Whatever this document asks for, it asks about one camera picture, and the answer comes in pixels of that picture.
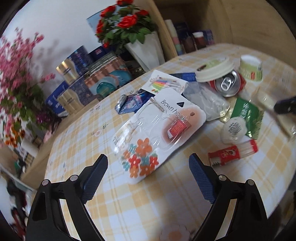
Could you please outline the red toothpick packet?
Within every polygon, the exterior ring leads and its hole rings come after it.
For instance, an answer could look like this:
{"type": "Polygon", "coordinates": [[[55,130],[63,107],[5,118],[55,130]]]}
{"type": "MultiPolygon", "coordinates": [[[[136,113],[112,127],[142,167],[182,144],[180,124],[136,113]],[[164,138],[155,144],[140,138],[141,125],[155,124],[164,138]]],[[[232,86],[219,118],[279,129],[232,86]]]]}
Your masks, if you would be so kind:
{"type": "Polygon", "coordinates": [[[246,158],[250,155],[258,152],[258,146],[255,140],[249,140],[237,145],[217,150],[215,152],[208,153],[208,159],[210,165],[224,166],[232,161],[246,158]]]}

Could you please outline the green tea sachet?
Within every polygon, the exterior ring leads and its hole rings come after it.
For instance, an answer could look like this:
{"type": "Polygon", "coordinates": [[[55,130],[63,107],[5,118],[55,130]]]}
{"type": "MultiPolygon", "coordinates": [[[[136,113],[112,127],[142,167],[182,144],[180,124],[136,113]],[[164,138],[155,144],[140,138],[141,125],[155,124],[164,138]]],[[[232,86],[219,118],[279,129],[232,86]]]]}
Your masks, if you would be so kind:
{"type": "Polygon", "coordinates": [[[226,123],[230,118],[241,117],[246,122],[246,136],[255,140],[258,139],[264,111],[241,97],[231,97],[229,103],[229,110],[219,120],[226,123]]]}

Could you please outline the green white paper cup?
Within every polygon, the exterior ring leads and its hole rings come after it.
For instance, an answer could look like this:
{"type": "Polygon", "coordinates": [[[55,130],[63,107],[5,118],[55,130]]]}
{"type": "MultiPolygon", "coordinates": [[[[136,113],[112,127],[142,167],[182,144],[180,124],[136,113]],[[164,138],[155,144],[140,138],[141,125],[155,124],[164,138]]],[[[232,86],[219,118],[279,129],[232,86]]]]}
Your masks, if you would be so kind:
{"type": "Polygon", "coordinates": [[[263,80],[262,61],[252,55],[241,55],[239,73],[250,81],[260,82],[263,80]]]}

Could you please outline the brown hook blister pack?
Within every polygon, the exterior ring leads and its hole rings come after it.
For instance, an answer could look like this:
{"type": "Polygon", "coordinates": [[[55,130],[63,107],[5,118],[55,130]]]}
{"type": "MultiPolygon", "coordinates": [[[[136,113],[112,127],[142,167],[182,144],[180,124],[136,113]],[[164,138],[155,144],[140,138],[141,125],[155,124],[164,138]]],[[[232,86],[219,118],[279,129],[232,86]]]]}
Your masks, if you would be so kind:
{"type": "Polygon", "coordinates": [[[171,88],[151,97],[111,139],[128,183],[156,171],[205,121],[199,106],[171,88]]]}

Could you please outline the red soda can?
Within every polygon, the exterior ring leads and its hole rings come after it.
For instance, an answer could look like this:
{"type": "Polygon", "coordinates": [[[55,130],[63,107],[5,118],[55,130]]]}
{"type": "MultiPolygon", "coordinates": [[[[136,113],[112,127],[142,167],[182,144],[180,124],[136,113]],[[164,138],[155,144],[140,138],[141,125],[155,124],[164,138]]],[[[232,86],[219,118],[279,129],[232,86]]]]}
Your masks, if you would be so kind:
{"type": "Polygon", "coordinates": [[[238,71],[232,70],[230,73],[210,81],[209,84],[223,97],[233,97],[244,89],[246,81],[238,71]]]}

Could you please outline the clear plastic blister tray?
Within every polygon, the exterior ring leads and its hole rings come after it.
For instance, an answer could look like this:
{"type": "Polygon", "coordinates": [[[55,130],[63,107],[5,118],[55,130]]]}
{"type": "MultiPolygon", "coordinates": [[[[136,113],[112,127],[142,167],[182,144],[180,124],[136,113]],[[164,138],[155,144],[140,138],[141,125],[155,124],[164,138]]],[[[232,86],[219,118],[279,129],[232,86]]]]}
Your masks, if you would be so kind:
{"type": "Polygon", "coordinates": [[[183,96],[205,112],[206,121],[225,116],[230,108],[229,102],[207,83],[187,82],[183,96]]]}

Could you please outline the white green noodle cup lid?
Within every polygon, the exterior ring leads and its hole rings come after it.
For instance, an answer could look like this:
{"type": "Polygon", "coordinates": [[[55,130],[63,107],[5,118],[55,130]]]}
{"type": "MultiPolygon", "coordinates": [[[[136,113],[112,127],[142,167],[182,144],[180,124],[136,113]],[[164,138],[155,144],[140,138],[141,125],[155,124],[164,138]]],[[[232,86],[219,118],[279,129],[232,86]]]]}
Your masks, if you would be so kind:
{"type": "Polygon", "coordinates": [[[198,82],[209,82],[225,76],[234,69],[234,63],[229,57],[220,57],[202,63],[196,70],[198,82]]]}

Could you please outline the blue luckin coffee box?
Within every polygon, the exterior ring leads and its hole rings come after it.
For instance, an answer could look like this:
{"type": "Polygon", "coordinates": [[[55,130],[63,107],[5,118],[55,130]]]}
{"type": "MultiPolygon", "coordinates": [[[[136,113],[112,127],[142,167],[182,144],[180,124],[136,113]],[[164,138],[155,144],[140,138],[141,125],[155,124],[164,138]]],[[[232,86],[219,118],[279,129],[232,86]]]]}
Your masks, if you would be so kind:
{"type": "Polygon", "coordinates": [[[180,78],[182,80],[185,80],[187,82],[194,82],[196,81],[196,74],[195,73],[174,73],[174,74],[169,74],[174,77],[180,78]]]}

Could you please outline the colour pens card pack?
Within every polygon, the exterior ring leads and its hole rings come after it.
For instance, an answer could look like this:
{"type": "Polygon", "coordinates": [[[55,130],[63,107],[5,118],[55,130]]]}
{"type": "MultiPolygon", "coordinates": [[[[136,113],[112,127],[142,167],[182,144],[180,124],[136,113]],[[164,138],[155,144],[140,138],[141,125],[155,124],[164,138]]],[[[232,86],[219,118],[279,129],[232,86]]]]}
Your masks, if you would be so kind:
{"type": "Polygon", "coordinates": [[[156,95],[164,88],[172,88],[177,93],[182,94],[186,83],[187,81],[185,80],[154,70],[149,80],[141,87],[141,89],[156,95]]]}

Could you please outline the crumpled blue foil wrapper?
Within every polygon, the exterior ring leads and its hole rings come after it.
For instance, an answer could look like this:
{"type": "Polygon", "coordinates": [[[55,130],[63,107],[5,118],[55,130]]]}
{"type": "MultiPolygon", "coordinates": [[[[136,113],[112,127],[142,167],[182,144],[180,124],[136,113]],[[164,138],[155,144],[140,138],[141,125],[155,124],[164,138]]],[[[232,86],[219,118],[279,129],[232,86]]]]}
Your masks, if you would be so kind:
{"type": "Polygon", "coordinates": [[[118,114],[136,113],[154,94],[138,90],[130,95],[122,95],[117,101],[114,109],[118,114]]]}

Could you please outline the gold blue gift box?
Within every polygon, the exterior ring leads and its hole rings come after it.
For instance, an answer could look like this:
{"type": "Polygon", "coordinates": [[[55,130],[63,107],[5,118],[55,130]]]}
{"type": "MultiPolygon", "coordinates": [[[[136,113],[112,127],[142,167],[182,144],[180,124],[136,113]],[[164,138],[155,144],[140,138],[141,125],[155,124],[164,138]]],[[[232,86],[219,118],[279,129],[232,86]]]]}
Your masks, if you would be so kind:
{"type": "Polygon", "coordinates": [[[56,67],[57,72],[64,78],[68,85],[88,72],[88,67],[93,63],[86,48],[79,47],[61,64],[56,67]]]}
{"type": "Polygon", "coordinates": [[[84,76],[81,76],[57,97],[60,105],[70,115],[79,112],[96,99],[96,96],[89,90],[84,80],[84,76]]]}

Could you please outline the wooden shelf unit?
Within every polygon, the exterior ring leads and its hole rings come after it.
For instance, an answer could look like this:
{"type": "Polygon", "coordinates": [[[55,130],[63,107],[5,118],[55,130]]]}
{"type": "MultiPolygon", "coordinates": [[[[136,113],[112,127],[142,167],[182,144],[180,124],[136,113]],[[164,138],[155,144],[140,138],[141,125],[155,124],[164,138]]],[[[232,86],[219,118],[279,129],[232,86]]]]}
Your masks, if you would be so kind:
{"type": "Polygon", "coordinates": [[[295,29],[268,1],[135,1],[158,27],[166,60],[177,56],[165,24],[185,22],[189,29],[210,29],[215,43],[255,49],[295,67],[295,29]]]}

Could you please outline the gold blue gift box upper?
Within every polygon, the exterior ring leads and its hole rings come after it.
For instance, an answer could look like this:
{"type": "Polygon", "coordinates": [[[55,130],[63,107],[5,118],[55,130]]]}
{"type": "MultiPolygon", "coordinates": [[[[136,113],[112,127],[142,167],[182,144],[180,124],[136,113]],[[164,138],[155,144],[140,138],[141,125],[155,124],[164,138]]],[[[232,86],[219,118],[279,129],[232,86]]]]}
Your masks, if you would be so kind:
{"type": "Polygon", "coordinates": [[[64,78],[68,85],[88,72],[88,67],[93,63],[86,48],[79,47],[61,64],[56,67],[57,72],[64,78]]]}

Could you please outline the brown glass tumbler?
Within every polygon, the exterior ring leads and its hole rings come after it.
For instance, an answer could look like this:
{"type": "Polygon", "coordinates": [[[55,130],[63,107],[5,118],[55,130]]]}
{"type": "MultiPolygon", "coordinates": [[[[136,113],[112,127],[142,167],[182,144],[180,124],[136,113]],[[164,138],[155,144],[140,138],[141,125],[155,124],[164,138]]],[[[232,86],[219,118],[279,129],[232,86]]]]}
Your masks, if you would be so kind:
{"type": "Polygon", "coordinates": [[[182,40],[184,49],[186,53],[191,53],[196,51],[195,43],[191,36],[186,35],[182,40]]]}

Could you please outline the stack of pastel cups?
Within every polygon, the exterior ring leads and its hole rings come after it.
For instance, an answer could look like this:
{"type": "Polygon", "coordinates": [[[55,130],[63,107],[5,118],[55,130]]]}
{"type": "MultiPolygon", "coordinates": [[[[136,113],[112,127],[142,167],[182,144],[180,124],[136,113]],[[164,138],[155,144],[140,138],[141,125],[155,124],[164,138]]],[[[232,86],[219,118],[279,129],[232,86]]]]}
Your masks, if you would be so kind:
{"type": "Polygon", "coordinates": [[[170,19],[165,20],[165,24],[169,30],[171,39],[173,41],[173,44],[175,46],[178,56],[182,55],[183,54],[182,47],[181,47],[180,41],[178,39],[178,34],[177,34],[177,31],[173,25],[172,20],[170,20],[170,19]]]}

